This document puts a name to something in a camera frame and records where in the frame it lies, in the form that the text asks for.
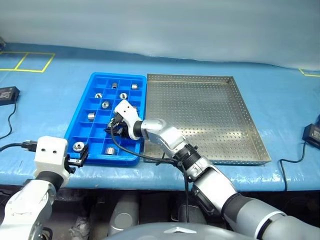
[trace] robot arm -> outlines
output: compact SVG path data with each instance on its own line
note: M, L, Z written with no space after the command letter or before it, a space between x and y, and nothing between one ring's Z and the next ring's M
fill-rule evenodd
M143 137L160 145L168 157L181 161L188 180L193 182L192 192L203 209L208 214L218 211L235 232L255 239L316 239L320 236L319 228L287 216L260 200L242 196L216 166L164 120L142 121L126 100L121 101L114 112L115 118L123 119L128 125L132 139Z
M69 166L72 159L66 154L67 140L43 136L30 144L33 144L32 151L36 148L35 179L30 180L7 202L0 227L1 239L43 239L42 223L51 216L56 193L68 183L70 174L75 172L75 168ZM87 148L82 156L87 157Z

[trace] white wall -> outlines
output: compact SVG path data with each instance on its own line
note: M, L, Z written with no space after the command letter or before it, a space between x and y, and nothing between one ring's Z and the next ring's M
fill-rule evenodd
M3 0L6 42L320 70L319 0Z

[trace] metal bushing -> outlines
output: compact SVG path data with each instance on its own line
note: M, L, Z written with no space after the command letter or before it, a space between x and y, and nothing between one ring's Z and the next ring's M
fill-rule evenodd
M115 155L115 152L116 152L116 149L114 147L107 147L104 153L107 155Z
M102 98L102 93L98 92L98 93L96 93L96 94L94 95L94 97L95 97L96 99L100 99L100 98Z
M128 94L126 94L125 92L120 93L119 98L121 98L121 99L127 99L127 98L128 98Z
M110 106L110 103L108 101L104 101L102 104L101 104L101 107L103 109L107 109L108 107Z
M85 144L82 141L77 141L73 144L72 149L75 152L81 152L84 149Z
M88 114L88 120L89 120L89 121L95 120L95 117L96 117L96 113L95 113L95 112L90 112L90 113Z
M112 89L116 89L117 87L118 87L118 83L116 83L116 82L112 83L112 85L111 85Z
M136 83L133 83L132 85L131 85L131 89L132 90L137 90L139 87L138 87L138 84L136 84Z

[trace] blue plastic tray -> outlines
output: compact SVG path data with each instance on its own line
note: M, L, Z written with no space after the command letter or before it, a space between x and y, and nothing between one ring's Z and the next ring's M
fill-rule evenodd
M111 88L112 83L117 83L117 88ZM138 84L137 90L132 90L131 85ZM91 75L84 90L81 100L75 110L71 123L65 133L68 139L67 153L71 158L78 159L80 154L73 150L75 142L88 143L89 155L86 164L92 165L116 165L133 166L138 163L139 157L118 149L110 134L104 129L110 119L114 117L115 107L122 101L121 93L127 93L127 100L132 106L137 107L141 119L145 115L147 79L141 75L113 74L95 72ZM95 98L97 93L102 93L102 98ZM102 108L102 103L108 101L110 106ZM95 113L93 121L88 120L88 114ZM116 136L117 142L131 150L139 153L142 149L142 140L132 140ZM106 155L108 147L115 148L114 155Z

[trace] perforated metal sheet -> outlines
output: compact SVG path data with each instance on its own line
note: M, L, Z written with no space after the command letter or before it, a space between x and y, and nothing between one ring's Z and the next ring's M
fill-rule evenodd
M215 164L271 160L231 76L148 74L146 119L175 126ZM161 157L162 151L145 142L144 154Z

